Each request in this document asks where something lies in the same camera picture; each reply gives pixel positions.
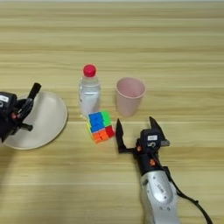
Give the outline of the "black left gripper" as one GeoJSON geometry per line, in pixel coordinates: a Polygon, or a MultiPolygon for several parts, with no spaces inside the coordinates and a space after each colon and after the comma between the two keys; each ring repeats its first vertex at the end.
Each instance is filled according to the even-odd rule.
{"type": "MultiPolygon", "coordinates": [[[[17,101],[17,114],[0,114],[0,140],[4,142],[9,135],[13,135],[19,128],[18,118],[26,118],[31,112],[31,100],[21,99],[17,101]]],[[[22,123],[20,129],[32,131],[33,126],[22,123]]]]}

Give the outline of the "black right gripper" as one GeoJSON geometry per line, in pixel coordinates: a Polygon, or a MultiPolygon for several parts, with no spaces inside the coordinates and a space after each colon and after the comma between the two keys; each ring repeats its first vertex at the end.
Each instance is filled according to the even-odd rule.
{"type": "MultiPolygon", "coordinates": [[[[161,137],[165,137],[164,132],[161,127],[157,123],[157,121],[150,116],[150,126],[153,129],[156,129],[160,132],[161,137]]],[[[167,166],[162,166],[158,159],[158,150],[154,150],[153,148],[144,148],[140,139],[136,140],[136,146],[134,148],[127,148],[123,142],[123,127],[120,122],[120,119],[116,121],[115,127],[115,138],[118,146],[119,153],[128,153],[132,154],[133,158],[136,160],[138,164],[139,171],[142,175],[147,172],[154,171],[164,171],[166,173],[170,173],[169,168],[167,166]]]]}

